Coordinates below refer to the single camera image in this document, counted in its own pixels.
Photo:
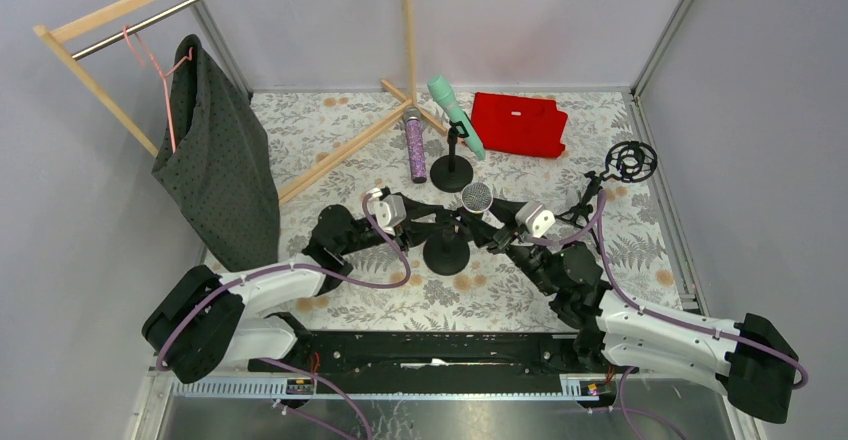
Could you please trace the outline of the black glitter microphone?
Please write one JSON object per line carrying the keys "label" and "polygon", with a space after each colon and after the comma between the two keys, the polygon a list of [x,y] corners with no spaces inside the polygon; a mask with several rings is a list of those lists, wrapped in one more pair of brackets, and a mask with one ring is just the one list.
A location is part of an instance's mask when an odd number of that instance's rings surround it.
{"label": "black glitter microphone", "polygon": [[483,214],[493,203],[492,189],[483,182],[469,183],[460,192],[460,200],[463,221],[473,231],[484,233],[488,224],[483,220]]}

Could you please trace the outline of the black round-base mic stand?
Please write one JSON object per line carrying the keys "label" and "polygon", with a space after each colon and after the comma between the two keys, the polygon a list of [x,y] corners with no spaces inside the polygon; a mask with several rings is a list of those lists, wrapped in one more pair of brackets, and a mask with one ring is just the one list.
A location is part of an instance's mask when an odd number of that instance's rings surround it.
{"label": "black round-base mic stand", "polygon": [[456,153],[460,138],[460,131],[452,126],[447,136],[448,154],[438,158],[430,168],[430,180],[442,192],[460,192],[473,180],[472,165]]}

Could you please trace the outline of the mint green microphone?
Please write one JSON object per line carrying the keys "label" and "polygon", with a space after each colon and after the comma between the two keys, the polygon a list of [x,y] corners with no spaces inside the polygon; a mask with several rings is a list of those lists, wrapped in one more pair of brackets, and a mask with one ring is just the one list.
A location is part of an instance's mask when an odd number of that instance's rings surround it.
{"label": "mint green microphone", "polygon": [[483,142],[475,131],[470,117],[462,109],[456,93],[444,76],[436,75],[427,82],[427,87],[432,99],[444,111],[449,124],[454,127],[460,138],[474,153],[478,160],[486,158],[486,150]]}

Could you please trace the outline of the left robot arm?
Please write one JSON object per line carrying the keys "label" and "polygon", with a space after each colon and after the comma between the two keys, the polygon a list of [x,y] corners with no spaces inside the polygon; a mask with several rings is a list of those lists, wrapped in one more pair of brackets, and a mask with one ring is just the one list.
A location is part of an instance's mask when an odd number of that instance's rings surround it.
{"label": "left robot arm", "polygon": [[206,265],[188,270],[142,326],[143,338],[156,353],[156,369],[190,384],[222,365],[284,358],[298,342],[297,328],[280,315],[263,317],[262,312],[353,283],[347,255],[380,245],[401,260],[403,277],[360,284],[399,288],[412,275],[406,251],[448,228],[456,218],[443,206],[386,189],[368,192],[362,210],[357,218],[340,204],[324,208],[306,247],[286,261],[224,274]]}

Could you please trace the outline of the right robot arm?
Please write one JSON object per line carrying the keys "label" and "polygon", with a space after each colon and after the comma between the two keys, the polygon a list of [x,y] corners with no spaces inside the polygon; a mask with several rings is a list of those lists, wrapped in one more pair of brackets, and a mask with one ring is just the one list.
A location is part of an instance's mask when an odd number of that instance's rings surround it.
{"label": "right robot arm", "polygon": [[792,394],[809,377],[798,354],[767,318],[718,319],[640,300],[611,278],[606,255],[578,240],[552,252],[518,220],[522,204],[496,200],[490,212],[461,209],[459,217],[480,249],[506,255],[576,329],[574,349],[589,369],[603,364],[677,376],[704,386],[764,422],[786,423]]}

